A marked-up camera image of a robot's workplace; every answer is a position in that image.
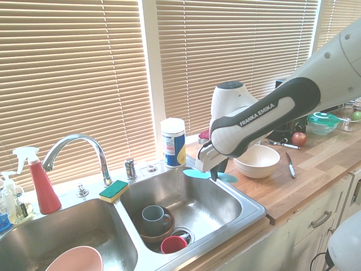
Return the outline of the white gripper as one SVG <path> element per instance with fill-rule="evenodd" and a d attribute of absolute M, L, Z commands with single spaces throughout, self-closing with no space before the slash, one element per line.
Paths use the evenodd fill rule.
<path fill-rule="evenodd" d="M 228 157 L 220 154 L 211 141 L 203 144 L 196 157 L 196 169 L 201 172 L 210 171 L 211 179 L 216 182 L 219 172 L 224 173 L 228 164 Z"/>

